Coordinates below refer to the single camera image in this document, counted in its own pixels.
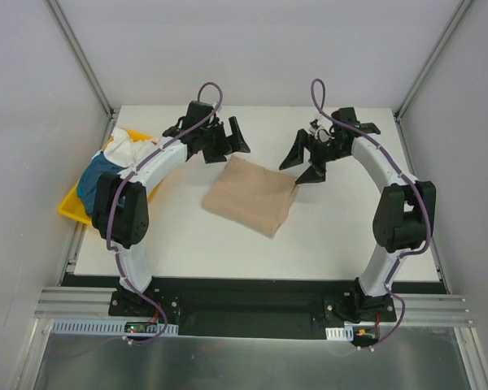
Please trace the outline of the beige t-shirt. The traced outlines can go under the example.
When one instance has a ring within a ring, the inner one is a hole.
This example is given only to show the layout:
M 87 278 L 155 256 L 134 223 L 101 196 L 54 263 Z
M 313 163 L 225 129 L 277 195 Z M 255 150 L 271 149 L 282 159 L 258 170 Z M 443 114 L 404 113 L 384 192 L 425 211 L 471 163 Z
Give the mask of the beige t-shirt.
M 203 209 L 273 238 L 298 192 L 293 175 L 232 157 L 202 201 Z

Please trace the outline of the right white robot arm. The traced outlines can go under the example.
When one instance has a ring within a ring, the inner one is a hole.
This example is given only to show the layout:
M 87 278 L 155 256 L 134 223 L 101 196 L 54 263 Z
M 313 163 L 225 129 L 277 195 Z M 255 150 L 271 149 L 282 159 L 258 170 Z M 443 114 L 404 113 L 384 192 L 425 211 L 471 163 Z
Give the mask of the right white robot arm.
M 355 109 L 343 107 L 329 117 L 325 128 L 318 119 L 298 130 L 289 153 L 279 168 L 286 170 L 308 162 L 296 184 L 318 184 L 326 180 L 328 163 L 353 157 L 368 173 L 380 192 L 373 217 L 376 247 L 358 278 L 361 294 L 350 299 L 351 314 L 369 320 L 379 310 L 375 297 L 388 294 L 403 260 L 424 253 L 430 244 L 436 188 L 406 174 L 381 143 L 374 123 L 361 123 Z

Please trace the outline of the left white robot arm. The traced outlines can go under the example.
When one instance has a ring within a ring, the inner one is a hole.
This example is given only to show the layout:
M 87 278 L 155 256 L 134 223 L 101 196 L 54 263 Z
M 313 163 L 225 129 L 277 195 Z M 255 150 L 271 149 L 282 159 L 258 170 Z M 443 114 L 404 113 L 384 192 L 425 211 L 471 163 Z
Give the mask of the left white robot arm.
M 127 305 L 136 315 L 150 314 L 156 300 L 147 291 L 152 275 L 143 244 L 150 225 L 148 197 L 168 174 L 198 153 L 206 164 L 224 163 L 230 154 L 249 153 L 236 117 L 229 117 L 229 128 L 226 133 L 214 106 L 192 101 L 185 115 L 134 164 L 98 178 L 92 225 L 115 255 L 120 285 L 131 292 Z

